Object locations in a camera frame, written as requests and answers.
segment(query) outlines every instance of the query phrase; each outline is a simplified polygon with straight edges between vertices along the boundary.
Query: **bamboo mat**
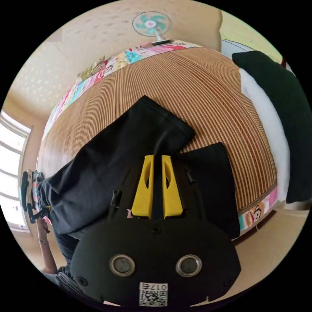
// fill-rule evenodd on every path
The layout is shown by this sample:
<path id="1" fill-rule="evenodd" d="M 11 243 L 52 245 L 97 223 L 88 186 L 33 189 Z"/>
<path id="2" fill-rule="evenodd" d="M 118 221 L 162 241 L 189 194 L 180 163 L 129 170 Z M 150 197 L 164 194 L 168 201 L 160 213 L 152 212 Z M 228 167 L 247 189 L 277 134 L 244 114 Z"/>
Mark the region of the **bamboo mat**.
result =
<path id="1" fill-rule="evenodd" d="M 46 177 L 56 173 L 147 95 L 196 131 L 195 139 L 181 152 L 223 142 L 242 211 L 271 191 L 277 174 L 262 124 L 240 85 L 239 69 L 232 60 L 204 47 L 130 64 L 95 84 L 60 115 L 41 144 L 37 170 Z"/>

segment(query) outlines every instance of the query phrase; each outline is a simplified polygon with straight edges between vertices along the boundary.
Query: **fan stand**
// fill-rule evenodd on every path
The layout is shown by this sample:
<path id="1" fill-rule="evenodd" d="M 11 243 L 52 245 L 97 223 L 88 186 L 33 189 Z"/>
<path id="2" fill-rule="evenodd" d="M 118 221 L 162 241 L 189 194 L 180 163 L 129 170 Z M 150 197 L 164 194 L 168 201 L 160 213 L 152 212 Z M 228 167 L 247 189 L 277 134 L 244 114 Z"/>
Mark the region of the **fan stand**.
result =
<path id="1" fill-rule="evenodd" d="M 159 45 L 164 45 L 164 44 L 166 44 L 166 43 L 172 42 L 171 39 L 165 39 L 165 38 L 162 36 L 162 34 L 161 34 L 158 30 L 156 30 L 155 33 L 156 33 L 157 41 L 153 41 L 153 42 L 152 42 L 152 45 L 154 45 L 154 46 L 155 46 L 155 45 L 159 46 Z"/>

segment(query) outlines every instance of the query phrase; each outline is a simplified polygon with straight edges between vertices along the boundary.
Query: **black pillow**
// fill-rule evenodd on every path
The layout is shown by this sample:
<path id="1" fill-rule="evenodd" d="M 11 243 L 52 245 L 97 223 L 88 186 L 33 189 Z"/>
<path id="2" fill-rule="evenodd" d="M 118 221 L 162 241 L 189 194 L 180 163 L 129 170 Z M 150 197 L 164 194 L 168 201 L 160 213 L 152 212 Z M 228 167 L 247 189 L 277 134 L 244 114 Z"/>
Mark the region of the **black pillow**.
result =
<path id="1" fill-rule="evenodd" d="M 233 62 L 247 71 L 270 98 L 290 150 L 287 203 L 312 197 L 312 112 L 293 73 L 259 51 L 234 53 Z"/>

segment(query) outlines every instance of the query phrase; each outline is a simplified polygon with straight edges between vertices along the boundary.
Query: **screw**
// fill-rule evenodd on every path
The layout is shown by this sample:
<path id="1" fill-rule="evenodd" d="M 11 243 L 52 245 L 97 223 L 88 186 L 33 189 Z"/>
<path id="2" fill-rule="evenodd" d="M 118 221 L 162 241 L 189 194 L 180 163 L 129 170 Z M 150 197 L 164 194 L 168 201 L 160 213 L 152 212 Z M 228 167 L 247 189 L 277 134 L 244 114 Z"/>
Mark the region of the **screw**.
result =
<path id="1" fill-rule="evenodd" d="M 88 281 L 85 278 L 79 276 L 77 280 L 81 286 L 88 286 Z"/>
<path id="2" fill-rule="evenodd" d="M 161 228 L 160 226 L 158 226 L 158 225 L 154 225 L 154 226 L 152 227 L 152 232 L 153 232 L 154 234 L 160 234 L 161 231 L 162 231 L 162 228 Z"/>
<path id="3" fill-rule="evenodd" d="M 228 278 L 225 280 L 225 282 L 223 283 L 224 286 L 228 287 L 232 284 L 232 278 Z"/>

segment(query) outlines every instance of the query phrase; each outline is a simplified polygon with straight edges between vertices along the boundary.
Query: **sticker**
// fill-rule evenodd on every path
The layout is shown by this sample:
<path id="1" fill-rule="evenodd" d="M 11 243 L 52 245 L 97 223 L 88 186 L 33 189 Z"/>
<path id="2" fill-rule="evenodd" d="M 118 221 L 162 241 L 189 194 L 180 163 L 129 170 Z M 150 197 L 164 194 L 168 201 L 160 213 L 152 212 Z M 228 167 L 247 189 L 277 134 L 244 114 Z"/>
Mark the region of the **sticker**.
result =
<path id="1" fill-rule="evenodd" d="M 167 306 L 168 284 L 140 283 L 140 306 Z"/>

